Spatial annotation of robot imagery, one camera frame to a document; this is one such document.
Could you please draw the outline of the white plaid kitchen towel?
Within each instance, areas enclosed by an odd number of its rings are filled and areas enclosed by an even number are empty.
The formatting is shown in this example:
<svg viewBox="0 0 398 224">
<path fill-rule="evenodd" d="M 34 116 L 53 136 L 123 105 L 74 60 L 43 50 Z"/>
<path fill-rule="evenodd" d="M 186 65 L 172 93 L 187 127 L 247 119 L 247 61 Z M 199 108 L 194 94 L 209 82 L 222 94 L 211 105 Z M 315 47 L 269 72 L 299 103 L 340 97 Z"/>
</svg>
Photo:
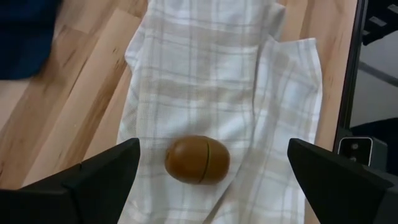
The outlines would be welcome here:
<svg viewBox="0 0 398 224">
<path fill-rule="evenodd" d="M 304 224 L 290 139 L 314 142 L 322 104 L 315 39 L 279 42 L 277 0 L 150 0 L 125 59 L 132 70 L 118 141 L 141 158 L 119 224 Z M 208 136 L 231 154 L 217 185 L 164 167 L 178 137 Z"/>
</svg>

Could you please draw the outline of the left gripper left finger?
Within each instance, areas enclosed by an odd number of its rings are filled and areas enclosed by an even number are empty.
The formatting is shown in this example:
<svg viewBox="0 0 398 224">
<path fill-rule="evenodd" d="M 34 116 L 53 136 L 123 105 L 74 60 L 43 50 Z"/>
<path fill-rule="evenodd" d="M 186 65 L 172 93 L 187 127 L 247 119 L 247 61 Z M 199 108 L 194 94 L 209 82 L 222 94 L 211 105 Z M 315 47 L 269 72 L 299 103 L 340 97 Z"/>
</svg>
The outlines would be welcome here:
<svg viewBox="0 0 398 224">
<path fill-rule="evenodd" d="M 0 224 L 117 224 L 140 154 L 132 138 L 33 184 L 0 189 Z"/>
</svg>

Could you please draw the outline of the brown toy kiwi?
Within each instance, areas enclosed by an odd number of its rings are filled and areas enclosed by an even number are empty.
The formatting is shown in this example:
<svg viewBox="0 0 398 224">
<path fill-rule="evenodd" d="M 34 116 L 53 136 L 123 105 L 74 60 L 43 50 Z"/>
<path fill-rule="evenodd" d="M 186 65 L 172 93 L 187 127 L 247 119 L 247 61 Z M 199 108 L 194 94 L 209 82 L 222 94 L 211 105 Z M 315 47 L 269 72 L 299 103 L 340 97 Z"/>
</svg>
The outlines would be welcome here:
<svg viewBox="0 0 398 224">
<path fill-rule="evenodd" d="M 221 142 L 206 136 L 184 136 L 166 150 L 165 170 L 186 184 L 214 185 L 229 171 L 231 156 Z"/>
</svg>

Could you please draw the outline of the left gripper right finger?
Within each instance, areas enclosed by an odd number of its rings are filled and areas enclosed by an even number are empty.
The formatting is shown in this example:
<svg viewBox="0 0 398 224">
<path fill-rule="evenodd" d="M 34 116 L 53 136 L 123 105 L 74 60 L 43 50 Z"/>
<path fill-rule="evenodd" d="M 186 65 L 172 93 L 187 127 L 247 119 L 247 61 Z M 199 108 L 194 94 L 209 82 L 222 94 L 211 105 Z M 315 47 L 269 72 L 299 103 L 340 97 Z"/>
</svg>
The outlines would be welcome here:
<svg viewBox="0 0 398 224">
<path fill-rule="evenodd" d="M 320 224 L 398 224 L 398 177 L 292 138 L 294 175 Z"/>
</svg>

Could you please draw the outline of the navy blue cloth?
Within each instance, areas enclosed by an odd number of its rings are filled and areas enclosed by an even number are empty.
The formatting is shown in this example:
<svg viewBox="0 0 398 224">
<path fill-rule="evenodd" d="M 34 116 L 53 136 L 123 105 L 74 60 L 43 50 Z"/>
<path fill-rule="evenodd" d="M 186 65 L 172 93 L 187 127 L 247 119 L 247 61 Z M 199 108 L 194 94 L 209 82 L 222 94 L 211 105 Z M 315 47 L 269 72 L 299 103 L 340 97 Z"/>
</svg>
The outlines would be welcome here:
<svg viewBox="0 0 398 224">
<path fill-rule="evenodd" d="M 34 76 L 48 59 L 62 0 L 0 0 L 0 80 Z"/>
</svg>

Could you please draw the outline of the black aluminium table frame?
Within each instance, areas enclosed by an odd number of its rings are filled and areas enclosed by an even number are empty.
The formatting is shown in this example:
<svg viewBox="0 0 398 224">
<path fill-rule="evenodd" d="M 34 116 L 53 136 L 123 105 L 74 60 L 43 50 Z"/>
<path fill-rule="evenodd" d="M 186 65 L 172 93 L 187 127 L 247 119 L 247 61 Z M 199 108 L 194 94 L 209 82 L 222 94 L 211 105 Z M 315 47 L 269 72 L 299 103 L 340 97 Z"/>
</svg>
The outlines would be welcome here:
<svg viewBox="0 0 398 224">
<path fill-rule="evenodd" d="M 336 136 L 398 139 L 398 0 L 358 0 Z"/>
</svg>

